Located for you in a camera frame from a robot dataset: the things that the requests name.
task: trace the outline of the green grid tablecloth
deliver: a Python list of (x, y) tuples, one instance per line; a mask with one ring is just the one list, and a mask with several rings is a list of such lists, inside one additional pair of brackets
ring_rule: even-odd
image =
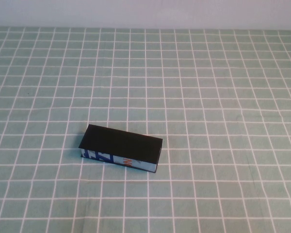
[[(80, 158), (163, 138), (157, 173)], [(291, 233), (291, 31), (0, 27), (0, 233)]]

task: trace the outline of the wall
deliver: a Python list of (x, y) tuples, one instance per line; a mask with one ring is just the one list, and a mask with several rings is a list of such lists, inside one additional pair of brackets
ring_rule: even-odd
[(0, 25), (291, 30), (291, 0), (0, 0)]

